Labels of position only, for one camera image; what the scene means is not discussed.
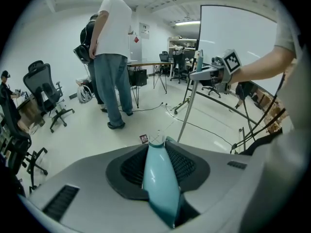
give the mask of jeans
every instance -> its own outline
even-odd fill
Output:
[[[93,92],[94,95],[96,97],[97,103],[98,104],[104,104],[103,100],[100,98],[98,91],[97,91],[97,85],[96,85],[96,78],[95,78],[95,67],[94,67],[94,61],[92,61],[91,63],[89,63],[87,65],[89,74],[91,76],[91,80],[92,80],[92,86],[93,86]]]
[[[119,91],[122,110],[132,113],[132,96],[127,72],[127,58],[120,54],[103,53],[94,60],[98,94],[108,111],[110,124],[119,126],[123,120],[118,108],[115,86]]]

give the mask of floor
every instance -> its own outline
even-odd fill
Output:
[[[99,109],[95,98],[86,104],[80,104],[77,99],[67,100],[66,107],[74,109],[75,114],[68,113],[64,118],[67,127],[57,123],[53,128],[54,133],[51,133],[49,129],[52,120],[45,115],[46,123],[32,135],[32,146],[29,152],[38,152],[42,147],[48,150],[47,154],[42,154],[37,164],[46,169],[49,174],[44,176],[38,168],[35,168],[35,184],[44,183],[81,158],[141,144],[139,136],[143,134],[147,134],[152,141],[160,140],[163,135],[177,140],[182,127],[182,122],[179,120],[184,119],[188,104],[180,108],[177,115],[174,115],[171,109],[182,102],[187,83],[182,81],[178,84],[178,81],[170,81],[167,78],[167,88],[168,93],[165,94],[161,83],[158,82],[153,89],[153,79],[149,78],[147,85],[140,88],[139,110],[155,108],[162,102],[163,105],[154,110],[134,112],[132,116],[122,113],[122,118],[126,123],[122,130],[111,130],[107,127],[107,114]],[[198,91],[208,93],[207,90],[201,91],[200,85]],[[222,94],[220,99],[215,93],[211,93],[211,96],[232,107],[238,101],[233,95]],[[132,98],[133,109],[137,110],[134,97]],[[263,112],[254,105],[250,98],[246,99],[246,106],[250,118],[257,122]],[[243,106],[239,110],[245,114]],[[214,134],[187,124],[180,140],[181,143],[223,153],[230,153],[230,144],[242,139],[240,128],[244,127],[245,133],[249,132],[247,120],[244,117],[200,95],[195,97],[188,122]],[[264,126],[263,122],[260,125],[258,129]],[[263,131],[257,137],[266,134],[267,132]],[[237,149],[238,152],[242,150],[242,146]],[[22,178],[22,184],[28,195],[30,175],[25,168],[21,167],[17,176],[19,179]]]

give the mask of light blue handle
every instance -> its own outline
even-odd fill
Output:
[[[171,160],[162,144],[149,145],[143,189],[148,191],[153,210],[174,228],[179,214],[180,190]]]

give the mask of white t-shirt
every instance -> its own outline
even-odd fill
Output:
[[[131,8],[123,0],[103,0],[98,13],[101,11],[107,11],[109,16],[98,37],[95,55],[116,53],[128,58]]]

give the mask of white wall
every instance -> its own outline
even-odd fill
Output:
[[[180,35],[183,38],[198,39],[199,31],[200,31],[200,24],[175,26],[175,30],[176,30],[177,35]]]
[[[51,65],[52,80],[61,82],[65,96],[74,94],[75,80],[87,74],[72,50],[80,44],[80,32],[97,10],[65,10],[17,27],[0,60],[0,71],[7,70],[11,75],[11,89],[27,91],[22,80],[28,66],[42,60]],[[145,9],[133,12],[132,27],[137,33],[140,22],[150,25],[150,39],[142,39],[142,58],[159,61],[159,54],[168,49],[168,37],[175,35],[174,30]]]
[[[168,38],[175,36],[176,31],[165,24],[161,18],[141,7],[138,7],[132,15],[132,28],[137,34],[139,34],[139,23],[150,26],[149,39],[141,39],[143,60],[159,61],[159,54],[168,50]],[[144,68],[147,69],[148,74],[153,72],[152,67]]]
[[[27,90],[22,80],[28,66],[42,60],[51,65],[52,80],[61,82],[64,94],[75,93],[75,79],[87,74],[72,50],[80,44],[80,32],[96,10],[62,11],[16,29],[0,61],[0,71],[7,70],[11,75],[11,89]]]

